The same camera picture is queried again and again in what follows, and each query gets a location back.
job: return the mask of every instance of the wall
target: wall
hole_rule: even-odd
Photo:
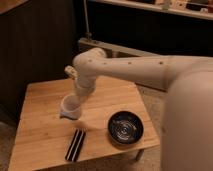
[[[31,0],[0,15],[0,104],[14,120],[28,83],[65,77],[77,53],[73,11],[70,0]]]
[[[213,56],[213,21],[97,2],[88,8],[93,39],[160,54]],[[84,35],[82,11],[77,16]]]

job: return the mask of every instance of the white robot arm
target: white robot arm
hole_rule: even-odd
[[[99,75],[167,91],[163,171],[213,170],[213,59],[192,56],[106,58],[94,48],[74,59],[76,94],[88,96]]]

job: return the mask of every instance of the black chopsticks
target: black chopsticks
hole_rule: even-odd
[[[81,147],[83,145],[85,135],[86,135],[86,132],[84,132],[82,130],[77,129],[75,131],[74,137],[72,139],[72,143],[65,156],[65,159],[67,161],[72,161],[72,162],[77,161],[78,156],[80,154]]]

